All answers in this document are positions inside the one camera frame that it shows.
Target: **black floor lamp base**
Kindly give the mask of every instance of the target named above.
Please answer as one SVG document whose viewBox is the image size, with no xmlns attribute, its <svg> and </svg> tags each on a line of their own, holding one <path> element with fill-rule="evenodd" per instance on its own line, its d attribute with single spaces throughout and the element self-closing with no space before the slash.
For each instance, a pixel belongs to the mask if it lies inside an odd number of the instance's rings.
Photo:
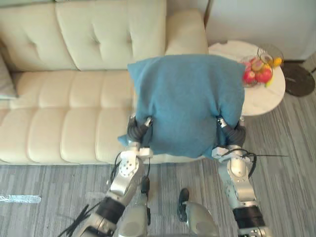
<svg viewBox="0 0 316 237">
<path fill-rule="evenodd" d="M 294 96 L 311 94 L 315 89 L 315 80 L 310 72 L 298 64 L 285 63 L 282 66 L 285 77 L 285 91 Z"/>
</svg>

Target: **black cable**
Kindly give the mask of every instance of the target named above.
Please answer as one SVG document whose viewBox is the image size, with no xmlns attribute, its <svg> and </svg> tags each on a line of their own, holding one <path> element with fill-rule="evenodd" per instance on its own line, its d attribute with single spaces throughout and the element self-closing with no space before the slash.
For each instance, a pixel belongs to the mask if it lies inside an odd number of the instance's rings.
<svg viewBox="0 0 316 237">
<path fill-rule="evenodd" d="M 74 234 L 74 231 L 76 230 L 76 228 L 78 227 L 78 225 L 84 221 L 85 219 L 87 219 L 91 214 L 90 212 L 95 209 L 98 205 L 100 205 L 101 202 L 98 202 L 97 204 L 95 204 L 93 207 L 91 207 L 88 210 L 89 205 L 86 205 L 83 210 L 81 211 L 81 213 L 79 214 L 79 216 L 74 220 L 74 222 L 68 226 L 62 233 L 60 233 L 60 235 L 58 237 L 61 237 L 63 234 L 66 234 L 66 236 L 71 237 Z"/>
<path fill-rule="evenodd" d="M 149 173 L 150 173 L 150 158 L 148 159 L 148 171 L 147 171 L 147 178 L 149 177 Z"/>
<path fill-rule="evenodd" d="M 115 158 L 115 161 L 114 161 L 114 167 L 113 167 L 113 169 L 112 169 L 112 171 L 111 171 L 111 175 L 110 175 L 110 182 L 111 182 L 111 183 L 113 183 L 113 181 L 114 181 L 114 179 L 115 179 L 115 176 L 116 176 L 116 174 L 117 174 L 117 169 L 118 169 L 119 164 L 120 164 L 120 162 L 117 163 L 117 161 L 118 161 L 118 158 L 119 158 L 120 154 L 121 154 L 121 152 L 118 153 L 118 155 L 117 155 L 117 157 Z"/>
<path fill-rule="evenodd" d="M 243 154 L 241 157 L 253 157 L 253 161 L 252 161 L 252 166 L 251 166 L 251 169 L 248 173 L 248 178 L 250 178 L 252 176 L 252 174 L 254 173 L 255 169 L 256 169 L 256 166 L 257 166 L 257 157 L 288 157 L 288 156 L 281 156 L 281 155 L 256 155 L 252 152 L 249 152 L 243 148 L 236 148 L 236 149 L 232 149 L 228 152 L 226 152 L 225 154 L 223 154 L 222 156 L 226 156 L 232 152 L 235 152 L 235 151 L 242 151 L 242 152 L 245 152 L 245 154 Z"/>
</svg>

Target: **gray carpet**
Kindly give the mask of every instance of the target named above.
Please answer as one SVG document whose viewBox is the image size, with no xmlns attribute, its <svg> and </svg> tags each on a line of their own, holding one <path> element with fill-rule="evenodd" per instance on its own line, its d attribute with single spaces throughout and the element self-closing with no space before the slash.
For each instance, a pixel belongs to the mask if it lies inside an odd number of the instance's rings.
<svg viewBox="0 0 316 237">
<path fill-rule="evenodd" d="M 265 220 L 276 237 L 316 236 L 316 93 L 285 95 L 272 112 L 246 119 L 245 148 L 257 154 L 289 155 L 259 159 L 252 182 Z M 210 160 L 153 165 L 150 235 L 187 233 L 177 221 L 182 187 L 211 211 L 222 237 L 236 237 L 237 226 Z M 55 237 L 87 203 L 106 192 L 110 167 L 0 166 L 0 194 L 40 195 L 40 204 L 0 204 L 1 237 Z"/>
</svg>

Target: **cream leather sofa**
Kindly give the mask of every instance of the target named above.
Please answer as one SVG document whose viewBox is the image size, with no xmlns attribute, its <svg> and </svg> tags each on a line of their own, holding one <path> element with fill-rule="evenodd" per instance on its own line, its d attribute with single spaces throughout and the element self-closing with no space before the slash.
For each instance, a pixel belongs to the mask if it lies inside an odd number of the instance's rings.
<svg viewBox="0 0 316 237">
<path fill-rule="evenodd" d="M 136 98 L 126 65 L 207 42 L 199 12 L 167 18 L 166 0 L 47 2 L 0 8 L 0 52 L 19 94 L 0 101 L 0 163 L 96 164 L 123 149 Z"/>
</svg>

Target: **blue pillow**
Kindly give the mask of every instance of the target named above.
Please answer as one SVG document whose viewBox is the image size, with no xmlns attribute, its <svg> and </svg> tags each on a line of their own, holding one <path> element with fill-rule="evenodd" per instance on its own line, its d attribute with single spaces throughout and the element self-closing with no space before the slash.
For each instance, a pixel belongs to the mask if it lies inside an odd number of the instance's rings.
<svg viewBox="0 0 316 237">
<path fill-rule="evenodd" d="M 214 55 L 170 55 L 130 64 L 128 71 L 138 95 L 137 122 L 153 118 L 144 145 L 154 154 L 210 158 L 214 147 L 226 145 L 216 117 L 238 123 L 243 64 Z"/>
</svg>

